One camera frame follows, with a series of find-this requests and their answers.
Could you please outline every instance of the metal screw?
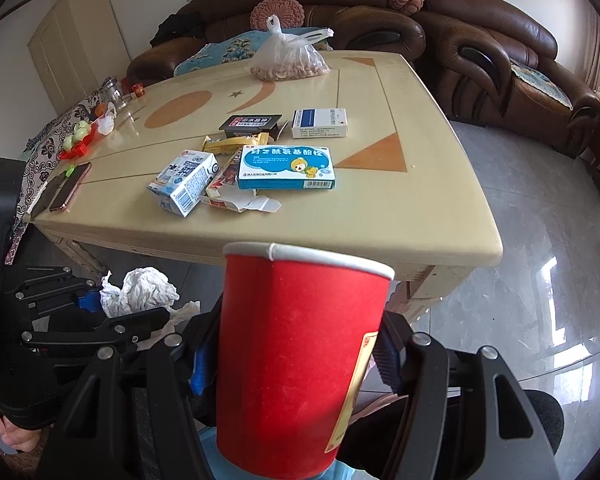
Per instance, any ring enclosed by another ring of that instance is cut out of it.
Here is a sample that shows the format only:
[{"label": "metal screw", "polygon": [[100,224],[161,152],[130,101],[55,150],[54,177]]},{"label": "metal screw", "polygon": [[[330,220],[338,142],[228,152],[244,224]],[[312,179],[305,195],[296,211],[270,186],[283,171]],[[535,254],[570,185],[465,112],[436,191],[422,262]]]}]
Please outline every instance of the metal screw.
[{"label": "metal screw", "polygon": [[418,346],[429,346],[431,344],[429,334],[425,334],[424,332],[416,332],[411,336],[411,340]]},{"label": "metal screw", "polygon": [[182,343],[182,336],[180,334],[169,334],[164,338],[164,344],[167,346],[178,346]]},{"label": "metal screw", "polygon": [[480,353],[487,359],[497,359],[498,351],[493,346],[483,346],[480,348]]},{"label": "metal screw", "polygon": [[110,346],[103,346],[98,350],[98,359],[106,361],[111,357],[113,357],[113,348],[111,348]]}]

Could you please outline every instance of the white tissue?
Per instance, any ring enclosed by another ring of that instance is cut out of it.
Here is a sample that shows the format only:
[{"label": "white tissue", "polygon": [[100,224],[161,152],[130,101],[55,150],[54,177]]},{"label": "white tissue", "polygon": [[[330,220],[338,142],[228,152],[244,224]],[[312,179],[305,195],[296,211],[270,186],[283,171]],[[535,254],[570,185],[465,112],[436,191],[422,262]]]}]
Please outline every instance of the white tissue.
[{"label": "white tissue", "polygon": [[167,334],[171,334],[176,331],[176,325],[183,321],[188,321],[194,316],[200,314],[200,302],[189,301],[182,308],[178,310],[171,309],[171,318],[167,321],[166,325],[161,330],[154,330],[151,332],[151,337],[138,343],[138,351],[147,350],[155,345],[160,339]]},{"label": "white tissue", "polygon": [[166,308],[169,313],[177,312],[171,306],[180,296],[158,269],[145,267],[128,272],[122,289],[109,283],[110,276],[111,271],[102,279],[100,291],[100,303],[107,317],[126,316],[159,306]]},{"label": "white tissue", "polygon": [[113,131],[113,127],[115,126],[115,118],[118,113],[116,112],[116,107],[113,103],[107,104],[107,111],[105,114],[98,118],[96,122],[98,123],[98,133],[101,135],[109,135]]}]

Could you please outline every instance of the human hand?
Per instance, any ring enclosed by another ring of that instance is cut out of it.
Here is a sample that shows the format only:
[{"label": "human hand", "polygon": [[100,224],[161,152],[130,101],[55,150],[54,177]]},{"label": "human hand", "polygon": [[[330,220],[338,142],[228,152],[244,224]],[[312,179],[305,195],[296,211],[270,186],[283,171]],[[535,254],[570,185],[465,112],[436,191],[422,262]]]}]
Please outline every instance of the human hand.
[{"label": "human hand", "polygon": [[40,430],[23,430],[7,418],[0,419],[0,436],[7,445],[20,451],[31,451],[40,440]]}]

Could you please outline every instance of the brown leather sofa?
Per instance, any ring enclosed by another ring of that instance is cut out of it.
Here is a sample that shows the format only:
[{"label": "brown leather sofa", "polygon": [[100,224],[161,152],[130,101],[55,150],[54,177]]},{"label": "brown leather sofa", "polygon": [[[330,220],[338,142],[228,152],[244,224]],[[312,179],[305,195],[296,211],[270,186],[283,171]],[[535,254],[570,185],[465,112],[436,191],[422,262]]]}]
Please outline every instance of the brown leather sofa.
[{"label": "brown leather sofa", "polygon": [[[427,38],[416,71],[450,119],[506,128],[572,157],[587,147],[600,102],[555,62],[558,45],[538,22],[502,0],[424,0],[412,17]],[[511,59],[545,74],[573,110],[514,76]]]},{"label": "brown leather sofa", "polygon": [[[168,79],[173,70],[207,43],[219,43],[251,30],[249,16],[262,0],[194,0],[178,14],[198,12],[204,40],[178,38],[143,52],[129,65],[131,83],[145,86]],[[336,50],[398,52],[408,61],[425,47],[424,32],[411,18],[387,7],[387,0],[297,0],[304,7],[305,27],[330,27]]]}]

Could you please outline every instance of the plastic bag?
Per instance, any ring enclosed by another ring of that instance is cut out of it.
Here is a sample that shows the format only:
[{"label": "plastic bag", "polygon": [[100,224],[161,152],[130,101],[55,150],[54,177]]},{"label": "plastic bag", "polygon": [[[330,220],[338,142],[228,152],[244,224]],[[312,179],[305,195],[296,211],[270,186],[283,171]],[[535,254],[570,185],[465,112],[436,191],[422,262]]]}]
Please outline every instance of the plastic bag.
[{"label": "plastic bag", "polygon": [[258,79],[302,79],[326,74],[329,67],[312,43],[330,38],[333,31],[322,28],[302,36],[283,34],[277,16],[269,16],[267,27],[271,37],[252,58],[251,73]]}]

